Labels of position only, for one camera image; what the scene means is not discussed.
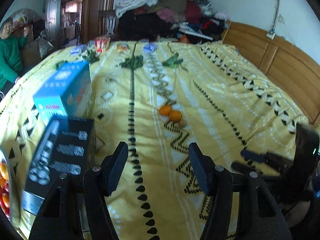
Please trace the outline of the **black shaver box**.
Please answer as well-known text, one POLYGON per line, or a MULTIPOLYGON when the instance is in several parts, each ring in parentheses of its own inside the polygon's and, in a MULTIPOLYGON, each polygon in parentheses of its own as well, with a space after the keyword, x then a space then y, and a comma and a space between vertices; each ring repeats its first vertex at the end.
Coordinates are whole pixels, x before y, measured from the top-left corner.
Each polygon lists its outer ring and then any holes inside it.
POLYGON ((22 191, 22 209, 37 215, 61 173, 82 176, 95 163, 93 119, 51 117, 34 152, 22 191))

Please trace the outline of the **brown kiwi left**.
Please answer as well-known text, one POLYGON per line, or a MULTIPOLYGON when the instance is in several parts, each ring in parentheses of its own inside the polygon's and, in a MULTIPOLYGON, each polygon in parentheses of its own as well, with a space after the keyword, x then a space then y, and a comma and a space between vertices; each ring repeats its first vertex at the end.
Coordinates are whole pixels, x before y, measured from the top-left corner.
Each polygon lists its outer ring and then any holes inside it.
POLYGON ((188 125, 188 122, 185 120, 185 119, 181 119, 179 122, 178 122, 178 125, 180 127, 186 127, 188 125))

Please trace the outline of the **orange tangerine front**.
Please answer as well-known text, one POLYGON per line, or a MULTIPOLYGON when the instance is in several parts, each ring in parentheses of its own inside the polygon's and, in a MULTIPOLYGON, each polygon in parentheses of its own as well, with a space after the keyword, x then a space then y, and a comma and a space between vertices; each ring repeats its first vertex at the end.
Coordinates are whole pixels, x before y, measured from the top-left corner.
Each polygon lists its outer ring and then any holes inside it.
POLYGON ((169 120, 172 122, 179 122, 182 119, 182 113, 180 111, 172 110, 169 113, 169 120))

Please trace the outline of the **orange tangerine behind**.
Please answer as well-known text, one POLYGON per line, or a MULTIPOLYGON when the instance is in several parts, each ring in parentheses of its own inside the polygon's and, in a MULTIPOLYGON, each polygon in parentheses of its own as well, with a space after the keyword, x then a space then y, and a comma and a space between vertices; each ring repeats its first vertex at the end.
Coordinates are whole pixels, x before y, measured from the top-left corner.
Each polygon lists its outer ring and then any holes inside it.
POLYGON ((164 105, 159 109, 159 114, 161 116, 168 116, 170 112, 172 111, 172 107, 169 105, 164 105))

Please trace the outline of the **silver metal bowl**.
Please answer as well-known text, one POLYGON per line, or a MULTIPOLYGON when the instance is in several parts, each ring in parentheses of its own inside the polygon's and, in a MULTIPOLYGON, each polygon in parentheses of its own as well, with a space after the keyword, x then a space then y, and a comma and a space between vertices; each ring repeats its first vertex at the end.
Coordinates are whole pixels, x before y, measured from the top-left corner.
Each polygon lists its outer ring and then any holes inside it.
POLYGON ((17 229, 20 223, 20 202, 18 198, 15 178, 11 172, 10 165, 9 165, 9 158, 6 156, 2 147, 1 147, 0 160, 1 160, 1 163, 7 164, 8 172, 9 172, 9 180, 6 181, 1 176, 1 194, 7 193, 10 198, 10 208, 6 209, 5 207, 1 207, 1 211, 4 212, 5 216, 10 221, 12 226, 17 229))

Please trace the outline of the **large orange fruit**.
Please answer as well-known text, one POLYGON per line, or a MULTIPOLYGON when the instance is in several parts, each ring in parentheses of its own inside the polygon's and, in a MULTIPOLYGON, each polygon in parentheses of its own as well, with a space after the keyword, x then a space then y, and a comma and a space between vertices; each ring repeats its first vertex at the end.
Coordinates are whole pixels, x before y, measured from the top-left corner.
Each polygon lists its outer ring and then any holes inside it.
POLYGON ((3 179, 9 180, 8 166, 6 163, 0 163, 0 173, 3 179))

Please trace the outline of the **yellow patterned bedspread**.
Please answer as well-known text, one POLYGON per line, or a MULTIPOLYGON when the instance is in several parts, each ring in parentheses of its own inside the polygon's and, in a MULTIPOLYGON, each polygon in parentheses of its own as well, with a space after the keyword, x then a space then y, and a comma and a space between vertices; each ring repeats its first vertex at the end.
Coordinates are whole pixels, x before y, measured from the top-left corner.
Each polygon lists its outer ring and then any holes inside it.
POLYGON ((244 148, 292 158, 296 124, 309 120, 233 46, 161 42, 152 53, 143 42, 128 46, 120 54, 110 45, 91 65, 85 112, 95 121, 97 163, 120 141, 130 150, 117 190, 106 199, 112 222, 120 239, 199 239, 212 202, 193 174, 189 144, 226 168, 244 148), (163 67, 175 53, 183 62, 163 67), (142 68, 121 68, 140 55, 142 68), (188 125, 161 116, 164 105, 188 125))

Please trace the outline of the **green leafy vegetable right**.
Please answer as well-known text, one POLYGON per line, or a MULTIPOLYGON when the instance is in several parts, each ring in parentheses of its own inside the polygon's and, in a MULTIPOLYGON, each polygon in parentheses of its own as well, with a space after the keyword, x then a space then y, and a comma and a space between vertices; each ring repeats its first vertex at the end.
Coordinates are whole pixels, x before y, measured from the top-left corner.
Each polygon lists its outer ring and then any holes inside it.
POLYGON ((172 69, 177 68, 181 63, 183 62, 183 59, 179 59, 179 54, 175 53, 172 57, 167 59, 166 61, 162 62, 163 67, 169 67, 172 69))

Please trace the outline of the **green leafy vegetable left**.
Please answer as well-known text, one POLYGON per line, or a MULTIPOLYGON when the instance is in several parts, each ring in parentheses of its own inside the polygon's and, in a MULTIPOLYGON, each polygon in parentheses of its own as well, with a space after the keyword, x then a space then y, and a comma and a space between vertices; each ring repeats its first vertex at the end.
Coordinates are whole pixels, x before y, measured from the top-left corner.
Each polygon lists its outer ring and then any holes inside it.
POLYGON ((84 53, 82 53, 81 57, 89 64, 93 64, 100 60, 99 55, 95 50, 86 50, 84 53))

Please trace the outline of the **small green vegetable far left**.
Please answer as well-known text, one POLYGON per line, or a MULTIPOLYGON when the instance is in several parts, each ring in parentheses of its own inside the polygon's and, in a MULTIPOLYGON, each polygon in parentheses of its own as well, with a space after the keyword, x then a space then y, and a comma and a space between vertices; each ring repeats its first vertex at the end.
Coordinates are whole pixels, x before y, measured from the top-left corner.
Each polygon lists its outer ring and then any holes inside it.
POLYGON ((59 70, 65 63, 67 63, 68 61, 59 61, 58 63, 56 63, 55 65, 55 69, 59 70))

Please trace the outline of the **blue tissue packet left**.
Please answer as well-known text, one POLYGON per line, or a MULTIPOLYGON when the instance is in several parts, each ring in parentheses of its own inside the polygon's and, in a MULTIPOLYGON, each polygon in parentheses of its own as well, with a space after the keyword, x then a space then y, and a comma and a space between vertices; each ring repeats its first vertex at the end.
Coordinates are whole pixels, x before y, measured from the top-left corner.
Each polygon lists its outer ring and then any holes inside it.
POLYGON ((86 45, 75 46, 74 48, 71 49, 70 54, 71 55, 80 55, 86 49, 87 49, 86 45))

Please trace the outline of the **orange snack packet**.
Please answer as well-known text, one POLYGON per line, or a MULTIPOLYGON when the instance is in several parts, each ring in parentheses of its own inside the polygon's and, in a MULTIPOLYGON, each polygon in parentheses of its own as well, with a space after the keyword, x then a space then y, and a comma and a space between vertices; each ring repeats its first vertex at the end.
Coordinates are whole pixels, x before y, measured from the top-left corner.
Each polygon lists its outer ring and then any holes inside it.
POLYGON ((130 52, 130 48, 126 43, 117 44, 117 52, 120 54, 128 54, 130 52))

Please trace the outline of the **person in green sweater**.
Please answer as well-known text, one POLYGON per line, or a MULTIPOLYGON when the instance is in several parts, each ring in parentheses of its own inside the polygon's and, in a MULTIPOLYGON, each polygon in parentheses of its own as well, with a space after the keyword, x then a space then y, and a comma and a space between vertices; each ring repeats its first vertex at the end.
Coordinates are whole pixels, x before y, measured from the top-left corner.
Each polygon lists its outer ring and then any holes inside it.
POLYGON ((21 37, 12 35, 13 19, 7 18, 1 25, 0 71, 1 93, 4 95, 21 78, 23 63, 21 50, 27 44, 29 27, 25 27, 21 37))

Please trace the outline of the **wooden chair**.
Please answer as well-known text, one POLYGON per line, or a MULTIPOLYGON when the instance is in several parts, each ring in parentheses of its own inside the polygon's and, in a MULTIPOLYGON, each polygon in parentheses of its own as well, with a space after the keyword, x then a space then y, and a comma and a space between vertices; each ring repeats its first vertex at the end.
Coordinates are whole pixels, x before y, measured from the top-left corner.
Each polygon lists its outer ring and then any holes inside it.
POLYGON ((110 37, 112 41, 119 41, 118 18, 115 10, 101 10, 98 13, 99 35, 110 37))

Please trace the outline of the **pile of clothes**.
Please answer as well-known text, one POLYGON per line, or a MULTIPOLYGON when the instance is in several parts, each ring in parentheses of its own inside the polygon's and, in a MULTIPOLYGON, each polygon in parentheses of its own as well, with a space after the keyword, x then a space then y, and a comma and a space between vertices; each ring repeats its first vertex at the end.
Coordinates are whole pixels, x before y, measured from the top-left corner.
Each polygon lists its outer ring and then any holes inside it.
POLYGON ((228 16, 216 12, 209 0, 122 0, 115 9, 123 41, 219 41, 229 27, 228 16))

